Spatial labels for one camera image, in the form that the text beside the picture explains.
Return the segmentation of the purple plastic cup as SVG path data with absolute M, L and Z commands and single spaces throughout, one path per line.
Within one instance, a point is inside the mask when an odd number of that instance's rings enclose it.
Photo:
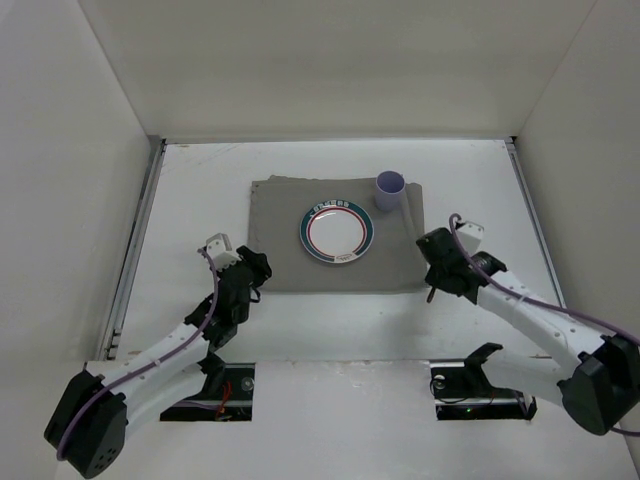
M 396 171 L 383 171 L 375 179 L 375 204 L 381 211 L 392 211 L 405 190 L 404 177 Z

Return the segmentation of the white plate green rim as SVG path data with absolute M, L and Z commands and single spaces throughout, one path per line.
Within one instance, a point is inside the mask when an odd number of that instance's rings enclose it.
M 312 258 L 341 265 L 354 262 L 367 253 L 374 240 L 374 225 L 360 205 L 330 199 L 315 204 L 303 215 L 299 237 Z

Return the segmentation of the grey cloth placemat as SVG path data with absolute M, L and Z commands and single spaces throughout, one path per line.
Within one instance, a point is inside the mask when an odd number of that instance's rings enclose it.
M 373 178 L 271 176 L 251 185 L 247 246 L 266 254 L 273 275 L 264 289 L 279 293 L 396 294 L 424 286 L 426 264 L 415 244 L 425 233 L 423 189 L 405 187 L 407 202 L 390 212 L 374 201 Z M 304 214 L 328 200 L 355 202 L 373 220 L 364 255 L 342 265 L 313 258 L 300 238 Z

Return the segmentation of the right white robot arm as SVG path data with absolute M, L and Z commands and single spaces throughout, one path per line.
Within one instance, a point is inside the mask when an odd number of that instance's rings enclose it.
M 496 315 L 548 357 L 511 355 L 488 342 L 461 360 L 464 383 L 446 388 L 445 396 L 456 400 L 517 391 L 562 407 L 591 434 L 613 431 L 639 403 L 638 340 L 616 329 L 599 332 L 596 320 L 534 295 L 494 256 L 469 255 L 459 238 L 467 227 L 454 220 L 417 239 L 429 265 L 426 284 Z

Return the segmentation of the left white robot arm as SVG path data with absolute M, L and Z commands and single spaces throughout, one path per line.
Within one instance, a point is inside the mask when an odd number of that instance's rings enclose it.
M 232 249 L 211 238 L 199 249 L 213 276 L 213 291 L 171 333 L 133 359 L 103 374 L 87 369 L 67 384 L 44 438 L 60 462 L 84 479 L 102 474 L 140 426 L 184 399 L 219 388 L 225 369 L 218 356 L 247 321 L 260 287 L 272 276 L 267 257 L 246 246 Z

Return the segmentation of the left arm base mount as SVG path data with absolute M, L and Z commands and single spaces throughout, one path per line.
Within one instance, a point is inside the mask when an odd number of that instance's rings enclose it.
M 202 390 L 160 414 L 161 422 L 249 422 L 253 414 L 255 363 L 225 363 Z

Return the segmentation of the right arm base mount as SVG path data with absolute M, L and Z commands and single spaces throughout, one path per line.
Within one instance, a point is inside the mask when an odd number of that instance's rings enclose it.
M 537 413 L 534 397 L 493 386 L 482 367 L 502 345 L 486 343 L 465 358 L 429 362 L 438 421 L 523 420 Z

